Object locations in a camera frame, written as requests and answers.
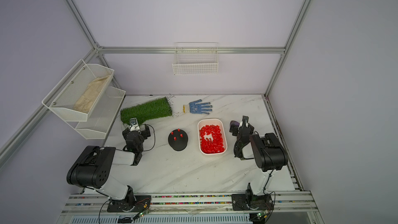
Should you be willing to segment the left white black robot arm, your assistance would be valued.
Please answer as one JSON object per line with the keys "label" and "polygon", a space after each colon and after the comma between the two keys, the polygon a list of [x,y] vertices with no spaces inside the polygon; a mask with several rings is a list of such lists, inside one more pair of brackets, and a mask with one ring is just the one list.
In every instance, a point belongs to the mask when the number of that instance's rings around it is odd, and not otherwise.
{"label": "left white black robot arm", "polygon": [[111,212],[133,212],[149,208],[151,197],[142,200],[134,195],[133,188],[121,183],[110,174],[112,166],[137,166],[143,156],[144,141],[155,136],[154,128],[137,124],[122,131],[126,142],[123,149],[116,147],[87,146],[69,169],[66,180],[70,185],[89,188],[108,198]]}

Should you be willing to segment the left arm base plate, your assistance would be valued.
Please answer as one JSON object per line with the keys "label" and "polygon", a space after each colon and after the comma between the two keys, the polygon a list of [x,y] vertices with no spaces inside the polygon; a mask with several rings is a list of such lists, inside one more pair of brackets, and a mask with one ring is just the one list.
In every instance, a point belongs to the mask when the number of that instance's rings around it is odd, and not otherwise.
{"label": "left arm base plate", "polygon": [[108,213],[140,213],[150,208],[152,197],[150,195],[135,195],[128,200],[111,200],[108,207]]}

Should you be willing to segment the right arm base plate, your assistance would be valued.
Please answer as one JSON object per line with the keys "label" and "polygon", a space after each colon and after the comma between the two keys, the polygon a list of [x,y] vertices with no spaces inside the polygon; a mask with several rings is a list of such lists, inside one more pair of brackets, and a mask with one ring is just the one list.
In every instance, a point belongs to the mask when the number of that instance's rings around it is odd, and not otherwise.
{"label": "right arm base plate", "polygon": [[263,211],[274,209],[274,203],[270,194],[261,196],[233,194],[231,197],[234,211]]}

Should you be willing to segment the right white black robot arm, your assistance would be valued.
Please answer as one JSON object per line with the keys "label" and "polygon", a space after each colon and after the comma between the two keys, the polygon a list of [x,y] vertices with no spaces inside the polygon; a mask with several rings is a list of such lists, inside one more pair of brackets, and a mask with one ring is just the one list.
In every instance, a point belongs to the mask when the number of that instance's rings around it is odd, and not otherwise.
{"label": "right white black robot arm", "polygon": [[243,195],[233,195],[233,207],[238,210],[272,210],[272,191],[270,186],[279,171],[288,164],[288,155],[274,133],[260,136],[255,128],[243,119],[241,122],[230,122],[230,133],[236,137],[233,147],[234,157],[244,161],[249,160],[244,155],[244,148],[252,149],[251,160],[261,170],[258,179],[248,183]]}

